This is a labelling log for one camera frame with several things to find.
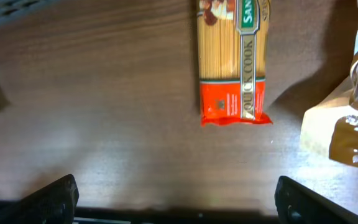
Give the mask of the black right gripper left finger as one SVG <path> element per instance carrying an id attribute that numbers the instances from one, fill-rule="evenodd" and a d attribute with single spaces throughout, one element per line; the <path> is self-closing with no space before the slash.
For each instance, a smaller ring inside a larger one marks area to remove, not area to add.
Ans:
<path id="1" fill-rule="evenodd" d="M 78 199 L 75 178 L 68 174 L 0 210 L 0 224 L 72 224 Z"/>

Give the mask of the beige dried mushroom pouch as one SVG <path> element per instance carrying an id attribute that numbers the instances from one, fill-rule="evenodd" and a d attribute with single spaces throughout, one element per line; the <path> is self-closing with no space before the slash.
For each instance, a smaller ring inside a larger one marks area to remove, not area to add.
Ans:
<path id="1" fill-rule="evenodd" d="M 305 112 L 300 148 L 358 167 L 358 30 L 349 77 Z"/>

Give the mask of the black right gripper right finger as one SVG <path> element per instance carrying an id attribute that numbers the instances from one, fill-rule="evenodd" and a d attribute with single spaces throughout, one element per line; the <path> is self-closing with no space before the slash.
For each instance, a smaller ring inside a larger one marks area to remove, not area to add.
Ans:
<path id="1" fill-rule="evenodd" d="M 358 215 L 287 177 L 275 189 L 278 219 L 284 224 L 358 224 Z"/>

